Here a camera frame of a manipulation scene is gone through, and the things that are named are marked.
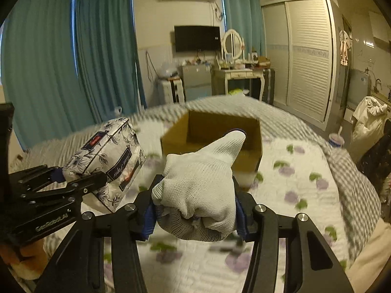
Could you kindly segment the left hand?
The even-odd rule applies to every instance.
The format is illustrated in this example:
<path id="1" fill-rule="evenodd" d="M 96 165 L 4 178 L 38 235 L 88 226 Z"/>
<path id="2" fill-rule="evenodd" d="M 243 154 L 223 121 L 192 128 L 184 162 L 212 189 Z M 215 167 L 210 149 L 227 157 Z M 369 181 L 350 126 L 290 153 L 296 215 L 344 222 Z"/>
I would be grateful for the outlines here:
<path id="1" fill-rule="evenodd" d="M 38 240 L 18 249 L 2 243 L 1 258 L 19 278 L 29 281 L 38 279 L 48 264 L 44 240 Z"/>

